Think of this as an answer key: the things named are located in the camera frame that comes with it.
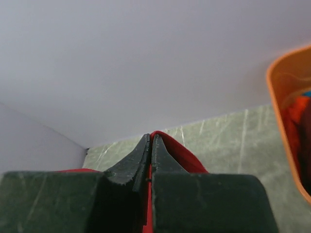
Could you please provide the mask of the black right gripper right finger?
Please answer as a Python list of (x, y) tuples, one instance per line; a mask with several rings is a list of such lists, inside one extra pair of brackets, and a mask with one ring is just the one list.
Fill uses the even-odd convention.
[(247, 174), (152, 172), (155, 233), (276, 233), (278, 226), (259, 179)]

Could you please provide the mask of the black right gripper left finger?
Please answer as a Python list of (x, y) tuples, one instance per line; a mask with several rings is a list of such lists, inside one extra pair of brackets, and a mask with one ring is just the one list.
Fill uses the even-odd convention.
[(10, 171), (0, 178), (3, 233), (140, 233), (147, 223), (150, 135), (106, 171)]

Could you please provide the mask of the bright red t shirt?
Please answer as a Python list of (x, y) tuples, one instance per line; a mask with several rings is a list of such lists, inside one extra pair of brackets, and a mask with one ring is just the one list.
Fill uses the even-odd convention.
[(121, 215), (121, 223), (112, 221), (116, 233), (151, 233), (151, 177), (160, 163), (168, 171), (205, 173), (206, 169), (192, 152), (162, 131), (145, 134), (136, 147), (102, 174), (110, 179), (96, 203), (98, 211), (92, 221), (102, 220), (103, 210)]

